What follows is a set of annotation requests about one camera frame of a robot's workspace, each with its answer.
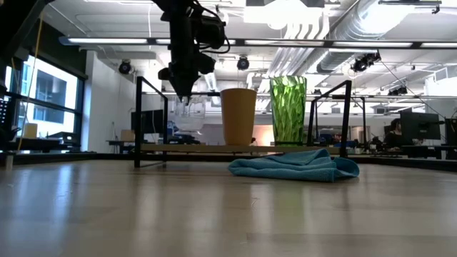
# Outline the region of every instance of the green glass vase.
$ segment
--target green glass vase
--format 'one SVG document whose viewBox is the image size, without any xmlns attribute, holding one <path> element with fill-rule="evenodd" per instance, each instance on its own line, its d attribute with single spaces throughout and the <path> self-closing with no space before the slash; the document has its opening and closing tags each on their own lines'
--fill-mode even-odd
<svg viewBox="0 0 457 257">
<path fill-rule="evenodd" d="M 276 146 L 303 145 L 306 78 L 281 76 L 270 80 L 273 133 Z"/>
</svg>

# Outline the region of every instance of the ceiling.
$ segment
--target ceiling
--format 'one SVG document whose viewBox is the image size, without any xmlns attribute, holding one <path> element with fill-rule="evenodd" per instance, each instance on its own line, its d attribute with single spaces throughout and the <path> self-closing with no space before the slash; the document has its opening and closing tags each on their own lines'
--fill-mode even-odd
<svg viewBox="0 0 457 257">
<path fill-rule="evenodd" d="M 226 35 L 233 38 L 282 38 L 285 29 L 271 29 L 267 24 L 246 24 L 243 22 L 242 10 L 244 0 L 231 0 L 228 26 Z M 344 11 L 352 5 L 354 0 L 340 0 L 341 6 L 329 12 L 331 24 L 335 22 Z M 431 14 L 431 8 L 416 8 L 397 27 L 391 29 L 383 36 L 386 40 L 445 40 L 457 39 L 457 1 L 445 1 L 450 6 L 443 5 L 442 12 Z M 87 2 L 85 0 L 57 0 L 45 10 L 45 21 L 63 34 L 68 36 L 110 36 L 110 37 L 169 37 L 168 24 L 160 21 L 162 12 L 155 5 L 145 4 L 119 4 L 113 2 Z M 170 61 L 169 51 L 165 46 L 105 46 L 104 51 L 153 51 L 162 63 Z M 251 71 L 237 71 L 236 62 L 240 55 L 245 55 L 251 62 L 251 69 L 268 69 L 278 48 L 275 47 L 233 47 L 229 54 L 215 56 L 223 59 L 224 66 L 215 71 L 218 80 L 245 81 Z M 423 91 L 423 79 L 433 74 L 419 70 L 442 69 L 446 63 L 457 63 L 455 51 L 425 51 L 425 50 L 381 50 L 382 60 L 398 78 L 406 78 L 409 86 L 420 94 Z M 323 76 L 324 85 L 331 88 L 346 79 L 354 76 L 344 76 L 348 73 L 348 66 L 343 66 L 332 76 Z M 397 78 L 382 64 L 371 67 L 363 74 L 357 74 L 354 79 L 355 91 L 361 94 L 387 94 L 380 91 L 380 87 L 389 85 Z"/>
</svg>

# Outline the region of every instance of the ductwork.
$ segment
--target ductwork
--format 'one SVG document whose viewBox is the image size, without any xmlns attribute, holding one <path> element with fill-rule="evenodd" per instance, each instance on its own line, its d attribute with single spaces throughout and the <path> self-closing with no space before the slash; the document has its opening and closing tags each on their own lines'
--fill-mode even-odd
<svg viewBox="0 0 457 257">
<path fill-rule="evenodd" d="M 328 35 L 330 40 L 376 40 L 397 26 L 414 6 L 390 6 L 380 5 L 378 0 L 366 0 L 357 3 L 344 20 Z M 354 53 L 328 52 L 324 49 L 316 49 L 309 56 L 304 71 L 317 64 L 316 71 L 319 73 L 331 73 L 341 64 L 352 58 Z"/>
</svg>

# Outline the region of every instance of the person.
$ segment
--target person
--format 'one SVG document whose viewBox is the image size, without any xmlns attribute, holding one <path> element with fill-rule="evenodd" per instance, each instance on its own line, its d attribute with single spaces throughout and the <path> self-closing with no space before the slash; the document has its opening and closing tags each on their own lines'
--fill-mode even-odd
<svg viewBox="0 0 457 257">
<path fill-rule="evenodd" d="M 400 151 L 402 146 L 412 146 L 413 142 L 406 140 L 401 133 L 401 120 L 394 119 L 391 122 L 391 131 L 386 135 L 384 143 L 391 151 Z"/>
</svg>

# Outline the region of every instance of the blue cloth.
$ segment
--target blue cloth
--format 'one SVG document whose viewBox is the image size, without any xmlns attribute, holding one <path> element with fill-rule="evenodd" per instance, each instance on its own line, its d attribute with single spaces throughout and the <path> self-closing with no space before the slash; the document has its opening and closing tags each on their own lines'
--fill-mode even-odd
<svg viewBox="0 0 457 257">
<path fill-rule="evenodd" d="M 230 163 L 228 169 L 236 176 L 321 182 L 356 178 L 360 172 L 357 163 L 339 157 L 332 160 L 326 149 L 251 160 L 238 159 Z"/>
</svg>

